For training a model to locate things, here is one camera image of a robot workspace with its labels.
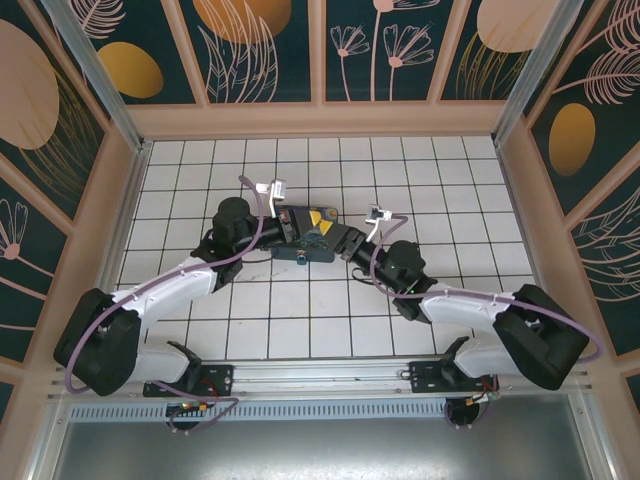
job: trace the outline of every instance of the cable clip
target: cable clip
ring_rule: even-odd
[[[256,183],[256,190],[260,195],[269,196],[269,210],[271,218],[276,218],[275,202],[281,202],[287,194],[287,182],[274,178],[271,183]]]
[[[367,210],[367,217],[364,219],[365,223],[369,225],[373,225],[373,230],[369,233],[367,237],[367,242],[373,240],[378,228],[380,227],[380,222],[390,222],[393,213],[391,210],[382,210],[379,205],[370,203],[369,209]]]

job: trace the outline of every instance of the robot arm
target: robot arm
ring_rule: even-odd
[[[335,222],[334,209],[272,208],[265,219],[256,248],[289,246],[300,252],[315,248],[333,251],[369,273],[376,247],[367,234]],[[169,280],[162,276],[129,290],[105,294],[97,289],[80,299],[54,352],[67,366],[71,353],[88,326],[104,310],[149,284],[149,290],[116,310],[94,332],[80,352],[73,373],[99,395],[109,395],[130,381],[162,380],[189,392],[200,381],[200,359],[175,342],[144,344],[146,330],[183,303],[208,295],[230,283],[242,261],[214,269],[207,263],[232,257],[254,237],[257,219],[241,198],[224,200],[213,218],[213,228],[200,245],[174,270],[195,268]],[[376,278],[396,293],[443,291],[442,296],[394,299],[408,320],[455,323],[482,332],[475,339],[458,339],[451,359],[443,365],[446,376],[477,378],[486,374],[521,373],[543,388],[557,389],[588,343],[582,333],[544,316],[496,302],[446,294],[448,287],[424,273],[425,261],[416,244],[400,240],[376,258]],[[566,315],[540,288],[525,285],[519,292],[501,294]]]

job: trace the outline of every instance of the flower illustration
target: flower illustration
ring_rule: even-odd
[[[20,202],[16,202],[11,213],[9,202],[0,200],[0,258],[15,260],[20,256],[20,242],[27,227],[29,210]]]
[[[440,0],[373,0],[373,6],[381,13],[392,10],[418,10],[419,8],[433,7],[440,3]]]
[[[349,88],[347,87],[347,75],[344,69],[344,59],[350,55],[360,55],[369,51],[369,42],[365,42],[365,35],[362,27],[346,27],[344,32],[340,27],[331,29],[331,40],[336,47],[336,51],[340,56],[340,66],[342,67],[342,83],[344,84],[344,93],[347,95],[347,101],[351,101]]]
[[[384,47],[391,66],[389,81],[389,100],[393,100],[393,78],[396,68],[408,65],[419,65],[433,60],[433,49],[427,49],[431,38],[426,27],[406,27],[398,37],[398,25],[384,29]]]

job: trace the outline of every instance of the dark teal panel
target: dark teal panel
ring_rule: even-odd
[[[409,10],[396,7],[391,12],[380,13],[375,56],[376,100],[427,98],[453,2],[444,0],[433,5],[431,3],[434,2],[418,0],[411,4],[422,5],[423,8]],[[345,82],[350,100],[371,100],[371,68],[377,14],[371,0],[327,0],[327,101],[347,100]],[[334,30],[334,36],[338,32],[341,34],[341,39],[337,40],[338,47],[347,47],[345,50],[352,52],[344,58],[338,54],[332,38],[331,31],[335,27],[339,30]],[[346,30],[347,27],[360,27],[362,33],[353,36],[353,30]],[[426,28],[428,38],[420,37],[420,29],[423,28]],[[431,55],[427,54],[429,50],[432,50]],[[403,65],[393,69],[389,63],[389,59],[393,57],[404,59]],[[404,64],[407,61],[416,64]]]
[[[0,222],[0,356],[21,362],[67,237],[2,179]]]
[[[219,55],[220,64],[225,65],[224,70],[230,72],[226,74],[223,73],[222,69],[218,69],[219,78],[235,78],[235,81],[220,82],[221,84],[230,85],[231,88],[209,88],[207,93],[210,102],[233,103],[238,100],[242,103],[311,101],[307,0],[291,0],[291,17],[284,29],[273,37],[273,52],[268,54],[261,53],[262,47],[266,44],[256,44],[250,50],[248,61],[246,47],[242,44],[231,44],[221,37],[217,37],[198,15],[193,6],[193,0],[180,0],[180,6],[187,23],[203,83],[207,85],[207,78],[213,79],[217,77],[215,74],[210,75],[209,72],[211,65],[209,48],[207,48],[209,40],[214,43],[216,39],[218,40],[218,45],[216,47],[212,46],[212,48],[215,48],[216,55]],[[218,14],[223,18],[228,18],[224,11],[220,11]],[[203,29],[209,40],[205,40],[199,28]],[[261,60],[255,62],[253,60],[255,58],[261,58]],[[275,79],[275,70],[272,69],[267,72],[266,68],[257,68],[257,65],[263,65],[263,61],[265,66],[275,67],[277,65],[275,91],[274,88],[270,87]],[[242,81],[242,79],[247,78],[247,76],[251,79],[251,82],[248,83],[247,88],[244,88],[246,82]]]
[[[640,169],[573,229],[618,355],[640,348]]]
[[[481,3],[471,2],[442,100],[506,100],[531,53],[499,53],[485,47],[477,35]]]
[[[640,414],[640,374],[627,377],[627,385],[629,386],[629,391],[631,391],[633,403],[636,404]]]
[[[589,38],[596,38],[607,28],[609,16],[616,2],[610,2],[591,30]],[[634,28],[640,29],[640,21],[636,17]],[[626,97],[615,97],[619,104],[605,103],[600,94],[592,96],[590,101],[585,93],[584,80],[594,62],[601,55],[611,54],[611,46],[605,36],[599,36],[596,41],[576,55],[567,72],[558,84],[554,93],[542,113],[536,120],[531,131],[544,160],[549,177],[555,189],[560,205],[565,213],[569,213],[587,195],[602,178],[622,159],[638,141],[640,141],[640,92],[631,88]],[[631,51],[635,55],[636,69],[639,51]],[[575,103],[586,107],[595,120],[596,134],[591,153],[585,164],[575,174],[563,176],[557,173],[551,165],[549,154],[549,137],[558,113],[567,105]]]
[[[7,407],[9,406],[9,400],[11,399],[12,393],[13,385],[10,383],[0,382],[0,424],[2,424],[4,413],[7,411]]]
[[[533,92],[533,95],[531,95],[531,98],[529,99],[529,102],[527,103],[526,107],[524,107],[525,116],[529,115],[529,112],[538,101],[538,98],[540,97],[542,90],[544,90],[544,87],[546,87],[547,85],[547,81],[549,80],[549,77],[552,75],[553,71],[558,66],[558,63],[562,59],[564,52],[567,50],[567,47],[573,40],[573,37],[576,35],[576,32],[580,28],[580,25],[584,21],[584,17],[587,15],[587,13],[589,13],[589,10],[593,6],[593,1],[594,0],[584,0],[584,3],[580,8],[580,13],[578,13],[578,16],[576,17],[576,20],[573,23],[573,26],[571,27],[571,29],[569,30],[569,33],[567,34],[564,41],[562,42],[562,45],[560,45],[560,48],[558,49],[558,53],[556,53],[556,56],[554,57],[553,61],[549,65],[549,68],[547,68],[547,71],[545,72],[543,77],[540,79],[540,83],[538,84],[538,87]]]
[[[22,30],[44,51],[56,72],[61,99],[58,123],[45,145],[22,150],[0,138],[0,153],[74,218],[104,131],[16,0],[0,4],[0,19]]]

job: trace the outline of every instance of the leaf illustration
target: leaf illustration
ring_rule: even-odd
[[[640,50],[624,53],[611,50],[600,55],[587,77],[574,82],[577,83],[584,83],[584,91],[591,103],[621,105],[622,99],[631,96],[640,86]]]
[[[69,0],[80,26],[89,38],[104,40],[124,18],[122,0]]]

